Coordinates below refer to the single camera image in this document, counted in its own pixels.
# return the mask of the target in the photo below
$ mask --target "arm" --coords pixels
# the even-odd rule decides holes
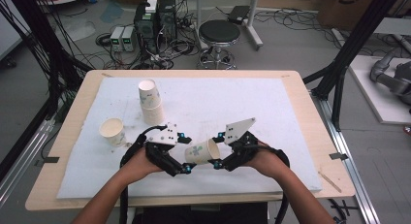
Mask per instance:
[[[161,170],[145,157],[145,148],[140,149],[82,209],[72,223],[106,223],[121,191],[127,185]]]
[[[335,223],[300,179],[275,154],[261,149],[245,165],[278,182],[300,223]]]

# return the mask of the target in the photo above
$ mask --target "tipped-over paper cup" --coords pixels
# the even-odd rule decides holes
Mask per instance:
[[[154,109],[145,109],[142,107],[142,116],[144,122],[148,125],[159,125],[164,120],[163,106],[160,103]]]
[[[106,138],[112,146],[122,146],[127,142],[123,122],[118,118],[106,120],[100,126],[100,134]]]
[[[187,163],[206,164],[210,159],[220,158],[220,150],[213,139],[191,146],[185,150]]]
[[[155,109],[161,104],[160,93],[153,80],[143,80],[139,83],[140,105],[144,109]]]

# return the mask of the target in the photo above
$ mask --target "paper cup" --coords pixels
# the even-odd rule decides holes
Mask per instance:
[[[185,150],[187,163],[206,164],[210,159],[220,158],[220,150],[213,139],[191,146]]]
[[[153,80],[143,80],[139,83],[140,105],[145,109],[155,109],[161,103],[160,93]]]
[[[142,116],[144,122],[149,125],[159,125],[164,120],[163,106],[160,103],[154,109],[145,109],[142,107]]]
[[[122,146],[127,142],[123,122],[118,118],[106,120],[100,126],[100,135],[106,138],[112,146]]]

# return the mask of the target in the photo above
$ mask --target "stool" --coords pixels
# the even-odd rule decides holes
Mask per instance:
[[[226,70],[237,68],[234,56],[222,49],[238,41],[239,30],[235,24],[218,19],[207,21],[200,26],[199,37],[209,49],[200,54],[198,66],[206,69],[219,69],[220,65],[224,65]]]

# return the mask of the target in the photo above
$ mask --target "stacked paper cups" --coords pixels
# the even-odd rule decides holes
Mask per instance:
[[[139,83],[140,105],[144,122],[149,125],[161,124],[164,120],[160,93],[153,80],[143,80]]]

